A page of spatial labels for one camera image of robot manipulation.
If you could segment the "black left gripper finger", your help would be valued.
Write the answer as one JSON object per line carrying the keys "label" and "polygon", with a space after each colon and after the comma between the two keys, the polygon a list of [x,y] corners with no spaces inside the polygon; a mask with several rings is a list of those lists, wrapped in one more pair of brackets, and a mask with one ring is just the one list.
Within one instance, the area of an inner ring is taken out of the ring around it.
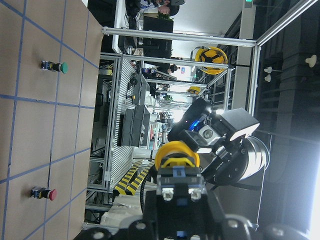
{"label": "black left gripper finger", "polygon": [[156,240],[177,240],[179,215],[174,212],[174,206],[165,202],[155,190],[147,191],[144,199],[143,219],[151,222]]}

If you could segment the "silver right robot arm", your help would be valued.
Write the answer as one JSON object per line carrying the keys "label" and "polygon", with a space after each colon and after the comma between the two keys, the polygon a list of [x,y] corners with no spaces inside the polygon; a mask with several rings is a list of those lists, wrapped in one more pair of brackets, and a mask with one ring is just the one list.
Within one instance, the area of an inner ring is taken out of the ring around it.
{"label": "silver right robot arm", "polygon": [[258,126],[243,108],[213,113],[206,99],[192,103],[156,157],[158,240],[253,239],[252,224],[226,216],[206,185],[232,185],[266,167],[267,148],[252,135]]}

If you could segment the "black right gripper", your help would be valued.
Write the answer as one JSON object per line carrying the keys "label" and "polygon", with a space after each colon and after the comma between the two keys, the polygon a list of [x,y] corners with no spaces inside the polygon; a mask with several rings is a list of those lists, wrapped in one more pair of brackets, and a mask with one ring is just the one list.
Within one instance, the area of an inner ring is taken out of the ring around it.
{"label": "black right gripper", "polygon": [[[260,144],[252,133],[259,121],[243,108],[212,112],[209,100],[197,98],[174,123],[168,141],[182,141],[198,154],[211,154],[202,168],[207,183],[227,186],[247,179],[260,170]],[[249,240],[250,222],[237,214],[226,214],[213,191],[204,201],[205,234],[209,240]]]}

